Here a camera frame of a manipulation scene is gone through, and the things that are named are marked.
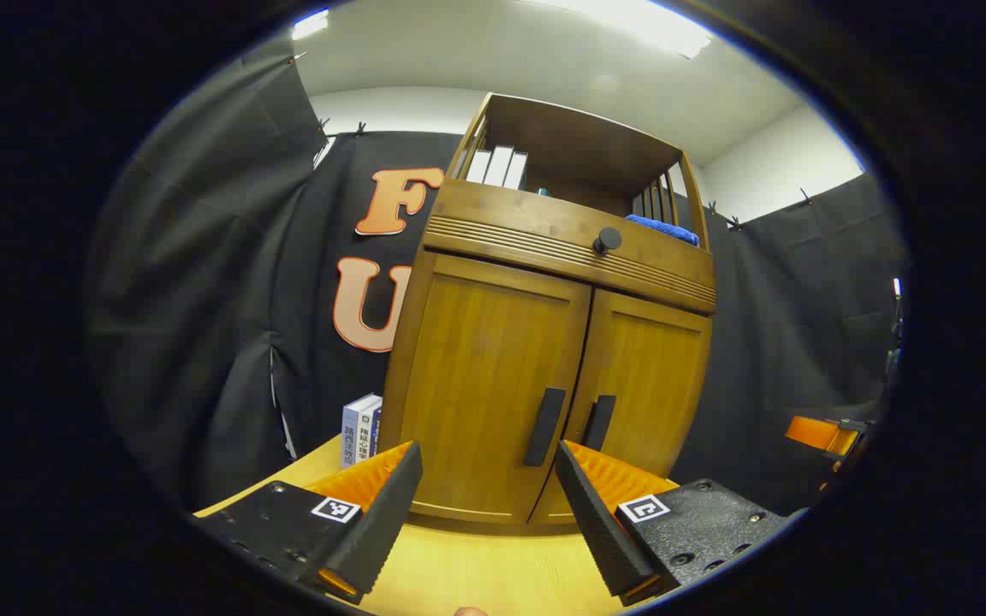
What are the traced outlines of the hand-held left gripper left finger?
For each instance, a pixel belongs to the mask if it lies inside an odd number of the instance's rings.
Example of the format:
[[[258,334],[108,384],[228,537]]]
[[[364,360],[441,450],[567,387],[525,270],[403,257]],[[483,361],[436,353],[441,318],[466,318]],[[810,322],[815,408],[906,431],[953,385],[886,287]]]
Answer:
[[[305,486],[271,480],[196,522],[258,568],[359,604],[386,565],[422,475],[421,447],[407,441]]]

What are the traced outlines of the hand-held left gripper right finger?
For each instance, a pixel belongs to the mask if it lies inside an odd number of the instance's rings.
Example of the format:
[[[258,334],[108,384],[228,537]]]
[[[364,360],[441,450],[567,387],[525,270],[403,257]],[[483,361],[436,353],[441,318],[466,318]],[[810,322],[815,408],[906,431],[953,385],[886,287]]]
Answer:
[[[702,478],[668,479],[562,440],[553,468],[609,593],[623,606],[720,576],[782,538],[782,516]]]

